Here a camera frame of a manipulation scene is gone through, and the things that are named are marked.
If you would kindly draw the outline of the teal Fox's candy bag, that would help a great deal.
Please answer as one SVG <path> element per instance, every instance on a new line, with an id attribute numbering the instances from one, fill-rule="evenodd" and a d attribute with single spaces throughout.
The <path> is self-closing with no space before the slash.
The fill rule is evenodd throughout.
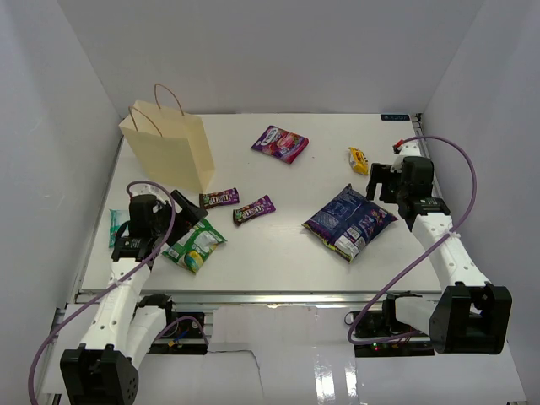
<path id="1" fill-rule="evenodd" d="M 113 248 L 116 241 L 117 231 L 130 219 L 130 217 L 129 211 L 125 209 L 110 209 L 109 212 L 111 215 L 109 227 L 109 247 Z"/>

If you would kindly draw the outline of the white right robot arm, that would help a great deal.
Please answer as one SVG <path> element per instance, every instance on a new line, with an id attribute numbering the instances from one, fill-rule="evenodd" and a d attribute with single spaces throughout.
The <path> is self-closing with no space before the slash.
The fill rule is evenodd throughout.
<path id="1" fill-rule="evenodd" d="M 371 167 L 368 199 L 398 206 L 408 229 L 429 252 L 442 292 L 437 302 L 413 293 L 389 294 L 382 329 L 398 337 L 411 327 L 427 335 L 439 354 L 499 354 L 510 319 L 510 291 L 493 285 L 473 264 L 452 228 L 449 208 L 432 194 L 434 177 L 432 161 L 418 156 Z"/>

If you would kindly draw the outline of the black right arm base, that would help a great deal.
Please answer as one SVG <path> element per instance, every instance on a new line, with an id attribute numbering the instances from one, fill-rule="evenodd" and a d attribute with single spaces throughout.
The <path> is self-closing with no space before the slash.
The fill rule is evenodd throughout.
<path id="1" fill-rule="evenodd" d="M 394 316 L 394 300 L 401 294 L 384 294 L 359 321 L 352 333 L 353 340 L 371 341 L 355 344 L 356 359 L 383 359 L 434 356 L 429 337 L 413 327 L 400 323 Z"/>

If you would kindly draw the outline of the large dark blue candy bag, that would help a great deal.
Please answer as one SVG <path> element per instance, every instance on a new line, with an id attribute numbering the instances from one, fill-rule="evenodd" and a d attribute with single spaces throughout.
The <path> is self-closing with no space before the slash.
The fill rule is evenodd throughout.
<path id="1" fill-rule="evenodd" d="M 354 258 L 397 217 L 346 185 L 302 226 L 339 256 Z"/>

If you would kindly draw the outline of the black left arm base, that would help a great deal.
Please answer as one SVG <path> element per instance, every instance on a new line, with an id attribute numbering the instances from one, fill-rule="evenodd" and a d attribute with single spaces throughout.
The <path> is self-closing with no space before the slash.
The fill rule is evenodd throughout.
<path id="1" fill-rule="evenodd" d="M 200 311 L 177 311 L 172 298 L 166 294 L 145 296 L 137 308 L 156 306 L 165 309 L 166 332 L 150 347 L 149 354 L 204 355 L 207 344 L 203 340 L 205 314 Z"/>

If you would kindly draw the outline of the green Fox's spring tea bag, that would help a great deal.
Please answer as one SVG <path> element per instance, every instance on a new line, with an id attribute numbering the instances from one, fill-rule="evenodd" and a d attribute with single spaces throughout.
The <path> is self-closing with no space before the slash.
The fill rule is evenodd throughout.
<path id="1" fill-rule="evenodd" d="M 201 219 L 162 256 L 176 266 L 197 274 L 209 256 L 227 240 L 206 220 Z"/>

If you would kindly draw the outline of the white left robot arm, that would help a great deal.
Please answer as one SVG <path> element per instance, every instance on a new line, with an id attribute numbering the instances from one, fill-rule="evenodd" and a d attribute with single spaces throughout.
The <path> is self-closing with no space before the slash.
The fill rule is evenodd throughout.
<path id="1" fill-rule="evenodd" d="M 72 404 L 134 403 L 143 357 L 158 336 L 168 337 L 178 327 L 168 296 L 140 294 L 162 247 L 174 245 L 208 212 L 177 190 L 164 197 L 151 191 L 129 197 L 129 218 L 115 235 L 108 287 L 79 345 L 60 359 Z"/>

